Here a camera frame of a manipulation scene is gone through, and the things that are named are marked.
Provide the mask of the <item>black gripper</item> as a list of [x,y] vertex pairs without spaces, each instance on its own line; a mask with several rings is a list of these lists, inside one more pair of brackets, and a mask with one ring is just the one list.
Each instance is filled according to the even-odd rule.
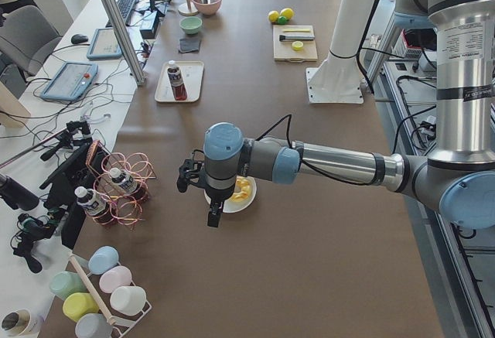
[[[210,185],[207,182],[206,170],[206,155],[203,154],[202,159],[196,159],[196,151],[192,151],[188,159],[179,167],[179,177],[176,182],[177,189],[180,193],[185,193],[189,185],[208,190]],[[223,213],[224,201],[211,200],[210,209],[208,212],[207,226],[216,227],[220,223],[220,218]]]

